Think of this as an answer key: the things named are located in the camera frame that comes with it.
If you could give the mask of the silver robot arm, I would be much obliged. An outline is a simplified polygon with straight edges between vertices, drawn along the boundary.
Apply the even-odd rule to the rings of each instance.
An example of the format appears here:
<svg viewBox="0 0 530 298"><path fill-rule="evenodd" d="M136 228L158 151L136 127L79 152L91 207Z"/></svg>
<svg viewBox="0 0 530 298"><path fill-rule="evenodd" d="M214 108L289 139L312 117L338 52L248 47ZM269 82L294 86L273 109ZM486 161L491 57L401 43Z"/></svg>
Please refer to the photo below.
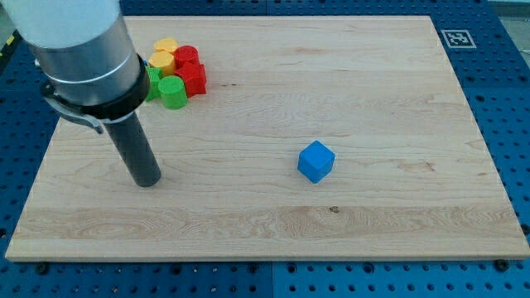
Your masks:
<svg viewBox="0 0 530 298"><path fill-rule="evenodd" d="M102 132L147 96L142 58L119 0L2 0L47 77L46 102L64 119Z"/></svg>

